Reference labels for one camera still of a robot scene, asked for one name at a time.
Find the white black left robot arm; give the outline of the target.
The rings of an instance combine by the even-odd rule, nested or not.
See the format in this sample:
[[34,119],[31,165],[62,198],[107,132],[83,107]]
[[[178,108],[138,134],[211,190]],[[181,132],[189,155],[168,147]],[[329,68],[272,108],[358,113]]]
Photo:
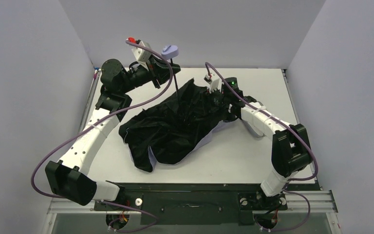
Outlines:
[[134,62],[128,70],[117,59],[105,61],[100,68],[102,83],[100,97],[95,104],[83,135],[74,141],[69,150],[57,161],[49,161],[45,173],[52,193],[87,205],[93,200],[114,201],[120,187],[110,182],[94,181],[88,177],[91,164],[110,132],[122,121],[132,99],[128,92],[152,82],[155,88],[178,73],[180,65],[166,63],[151,56],[146,66]]

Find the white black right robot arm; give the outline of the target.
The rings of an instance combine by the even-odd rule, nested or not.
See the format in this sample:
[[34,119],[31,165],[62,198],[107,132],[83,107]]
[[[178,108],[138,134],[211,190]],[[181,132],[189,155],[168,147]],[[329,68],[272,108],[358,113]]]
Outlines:
[[272,210],[286,204],[283,191],[295,175],[313,163],[316,158],[310,148],[306,128],[292,125],[269,112],[260,101],[245,96],[236,78],[220,80],[206,75],[208,94],[214,96],[215,104],[224,106],[232,117],[240,119],[258,137],[272,142],[272,170],[260,184],[259,190],[250,197],[240,199],[240,204],[253,203],[258,210]]

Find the lavender folding umbrella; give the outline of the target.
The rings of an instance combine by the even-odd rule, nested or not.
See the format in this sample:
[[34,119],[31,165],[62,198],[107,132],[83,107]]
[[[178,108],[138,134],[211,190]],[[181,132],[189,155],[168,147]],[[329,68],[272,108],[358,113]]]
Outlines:
[[175,165],[223,123],[235,121],[229,113],[206,108],[207,87],[186,81],[160,103],[142,110],[119,127],[134,166],[151,173],[156,163]]

